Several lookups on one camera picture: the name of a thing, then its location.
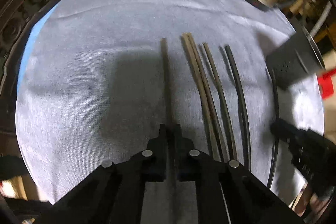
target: gray tablecloth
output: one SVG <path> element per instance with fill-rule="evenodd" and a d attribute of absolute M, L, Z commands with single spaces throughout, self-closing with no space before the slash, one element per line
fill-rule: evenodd
<path fill-rule="evenodd" d="M 236 90 L 219 51 L 219 46 L 231 46 L 250 122 L 252 173 L 267 182 L 274 109 L 264 56 L 294 32 L 279 10 L 264 13 L 244 0 L 62 0 L 30 45 L 16 105 L 22 155 L 51 202 L 103 160 L 128 160 L 157 136 L 165 122 L 162 37 L 168 41 L 174 120 L 197 149 L 207 151 L 200 97 L 180 40 L 183 32 L 192 32 L 196 43 L 209 44 L 242 162 Z M 207 73 L 219 114 L 217 91 Z M 279 95 L 282 118 L 323 132 L 316 77 Z M 272 191 L 286 203 L 304 183 L 290 159 L 281 143 Z M 143 223 L 197 222 L 194 185 L 179 183 L 177 188 L 172 213 L 172 189 L 147 185 Z"/>

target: silver screw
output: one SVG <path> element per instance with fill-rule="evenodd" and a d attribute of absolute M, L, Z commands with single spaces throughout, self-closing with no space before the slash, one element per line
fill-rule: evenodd
<path fill-rule="evenodd" d="M 110 160 L 104 160 L 102 163 L 101 163 L 101 166 L 103 166 L 104 168 L 108 168 L 110 166 L 112 166 L 112 161 Z"/>
<path fill-rule="evenodd" d="M 152 152 L 152 150 L 147 149 L 147 150 L 142 151 L 142 155 L 144 157 L 150 157 L 150 156 L 153 155 L 153 152 Z"/>
<path fill-rule="evenodd" d="M 239 166 L 239 162 L 236 161 L 236 160 L 230 160 L 229 161 L 229 165 L 232 167 L 232 168 L 237 168 Z"/>
<path fill-rule="evenodd" d="M 200 155 L 200 152 L 197 149 L 193 149 L 189 151 L 189 155 L 192 157 L 197 157 Z"/>

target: dark gray container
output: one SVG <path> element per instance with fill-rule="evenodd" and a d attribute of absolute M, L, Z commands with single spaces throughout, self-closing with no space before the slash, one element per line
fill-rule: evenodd
<path fill-rule="evenodd" d="M 274 70 L 277 86 L 282 89 L 325 69 L 314 40 L 304 32 L 296 19 L 290 23 L 296 33 L 266 56 L 268 71 Z"/>

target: red object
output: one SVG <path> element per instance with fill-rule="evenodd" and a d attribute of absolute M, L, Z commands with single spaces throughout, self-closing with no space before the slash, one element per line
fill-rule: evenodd
<path fill-rule="evenodd" d="M 334 86 L 331 77 L 336 74 L 336 68 L 317 78 L 322 99 L 327 99 L 334 94 Z"/>

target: wrinkled fabric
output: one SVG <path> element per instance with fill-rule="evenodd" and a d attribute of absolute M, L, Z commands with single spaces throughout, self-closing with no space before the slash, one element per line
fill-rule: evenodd
<path fill-rule="evenodd" d="M 243 162 L 237 94 L 220 47 L 229 44 L 247 105 L 252 173 L 267 183 L 274 120 L 265 55 L 294 33 L 278 10 L 262 12 L 244 0 L 61 0 L 41 29 L 18 90 L 16 130 L 36 184 L 54 203 L 103 160 L 128 160 L 144 150 L 166 122 L 163 58 L 167 38 L 173 120 L 197 149 L 208 152 L 201 102 L 181 34 L 207 42 Z M 220 106 L 204 52 L 217 113 Z M 300 128 L 323 132 L 316 77 L 279 90 L 280 114 Z M 272 191 L 289 203 L 304 184 L 280 142 Z M 197 223 L 193 183 L 148 183 L 142 223 Z"/>

